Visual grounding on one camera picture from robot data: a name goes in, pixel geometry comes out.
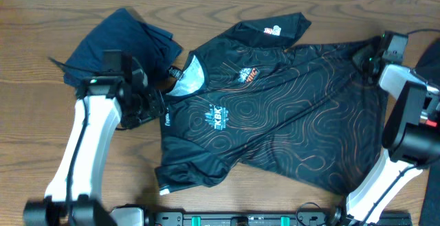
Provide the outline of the black orange patterned sports jersey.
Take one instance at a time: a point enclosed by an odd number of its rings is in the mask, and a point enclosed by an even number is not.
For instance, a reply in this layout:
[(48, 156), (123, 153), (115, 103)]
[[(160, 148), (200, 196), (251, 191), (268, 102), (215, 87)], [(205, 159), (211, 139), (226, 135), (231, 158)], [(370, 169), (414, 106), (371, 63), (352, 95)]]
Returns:
[(220, 184), (238, 163), (335, 194), (380, 154), (386, 93), (353, 63), (380, 38), (302, 44), (300, 13), (242, 21), (191, 51), (164, 94), (164, 194)]

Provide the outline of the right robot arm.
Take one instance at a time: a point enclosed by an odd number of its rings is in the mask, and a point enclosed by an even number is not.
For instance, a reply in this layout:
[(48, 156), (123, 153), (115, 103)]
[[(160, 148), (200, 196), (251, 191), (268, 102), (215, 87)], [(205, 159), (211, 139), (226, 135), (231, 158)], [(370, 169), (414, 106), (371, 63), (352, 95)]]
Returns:
[(357, 68), (396, 102), (382, 134), (382, 152), (363, 182), (335, 209), (328, 225), (398, 225), (382, 212), (413, 178), (439, 160), (439, 42), (414, 68), (403, 64), (409, 35), (386, 31), (378, 47), (354, 57)]

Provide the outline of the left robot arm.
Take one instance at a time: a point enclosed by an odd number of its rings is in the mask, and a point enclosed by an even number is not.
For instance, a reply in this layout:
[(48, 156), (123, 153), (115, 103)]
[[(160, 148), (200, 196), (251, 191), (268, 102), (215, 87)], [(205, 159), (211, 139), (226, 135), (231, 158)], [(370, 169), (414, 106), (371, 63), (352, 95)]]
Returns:
[(60, 166), (42, 201), (28, 201), (26, 225), (153, 225), (141, 205), (110, 212), (102, 205), (102, 177), (116, 131), (137, 128), (161, 117), (166, 107), (159, 90), (131, 55), (104, 52), (102, 68), (76, 90), (74, 124)]

